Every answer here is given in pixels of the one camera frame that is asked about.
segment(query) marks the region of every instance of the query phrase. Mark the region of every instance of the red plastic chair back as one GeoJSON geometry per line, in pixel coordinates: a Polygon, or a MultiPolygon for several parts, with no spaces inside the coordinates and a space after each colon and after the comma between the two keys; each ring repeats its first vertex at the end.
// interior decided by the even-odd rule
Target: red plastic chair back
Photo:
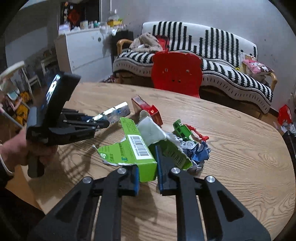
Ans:
{"type": "Polygon", "coordinates": [[[154,88],[199,98],[202,62],[196,55],[158,52],[152,60],[151,78],[154,88]]]}

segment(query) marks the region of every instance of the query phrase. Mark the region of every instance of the wood grain surface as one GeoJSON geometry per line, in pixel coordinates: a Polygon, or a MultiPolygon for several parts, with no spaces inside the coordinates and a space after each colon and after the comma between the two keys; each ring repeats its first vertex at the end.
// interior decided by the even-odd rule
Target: wood grain surface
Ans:
{"type": "MultiPolygon", "coordinates": [[[[79,84],[66,108],[88,115],[140,95],[160,111],[166,131],[181,119],[210,139],[210,159],[201,178],[215,176],[268,229],[274,239],[292,216],[295,176],[287,147],[274,127],[239,111],[190,96],[132,85],[79,84]]],[[[96,133],[94,139],[60,146],[44,176],[26,179],[45,213],[84,176],[105,177],[116,167],[102,163],[92,148],[123,138],[119,124],[96,133]]],[[[176,240],[176,204],[156,192],[157,182],[141,183],[137,197],[123,197],[122,240],[176,240]]]]}

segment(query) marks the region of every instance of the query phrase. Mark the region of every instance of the sofa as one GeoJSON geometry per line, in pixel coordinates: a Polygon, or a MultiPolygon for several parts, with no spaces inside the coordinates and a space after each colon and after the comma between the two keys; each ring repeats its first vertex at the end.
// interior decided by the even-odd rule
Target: sofa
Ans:
{"type": "MultiPolygon", "coordinates": [[[[258,49],[254,43],[217,28],[183,22],[146,22],[142,25],[142,33],[145,32],[167,36],[170,51],[194,53],[200,57],[203,74],[201,86],[216,87],[234,100],[251,102],[263,114],[269,111],[276,76],[271,74],[272,83],[268,87],[237,70],[241,52],[258,60],[258,49]]],[[[117,43],[118,57],[113,62],[113,72],[128,71],[150,77],[154,53],[130,49],[122,52],[122,44],[126,42],[132,41],[122,39],[117,43]]]]}

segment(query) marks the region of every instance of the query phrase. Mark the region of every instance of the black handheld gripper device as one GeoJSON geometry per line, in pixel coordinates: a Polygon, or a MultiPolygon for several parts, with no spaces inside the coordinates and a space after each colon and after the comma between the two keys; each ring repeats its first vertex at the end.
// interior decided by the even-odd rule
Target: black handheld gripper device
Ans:
{"type": "MultiPolygon", "coordinates": [[[[27,121],[26,139],[47,146],[65,145],[94,137],[97,129],[107,128],[107,120],[89,121],[86,114],[63,109],[80,81],[80,76],[59,73],[53,79],[41,106],[32,107],[27,121]]],[[[44,165],[39,158],[28,155],[28,176],[40,177],[44,165]]]]}

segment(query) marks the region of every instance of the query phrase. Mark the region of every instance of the white cabinet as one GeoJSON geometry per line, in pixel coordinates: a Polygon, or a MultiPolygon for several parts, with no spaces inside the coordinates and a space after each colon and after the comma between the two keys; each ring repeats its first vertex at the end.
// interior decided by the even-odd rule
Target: white cabinet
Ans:
{"type": "Polygon", "coordinates": [[[69,32],[55,40],[61,71],[78,74],[80,82],[103,81],[112,75],[111,35],[99,29],[69,32]]]}

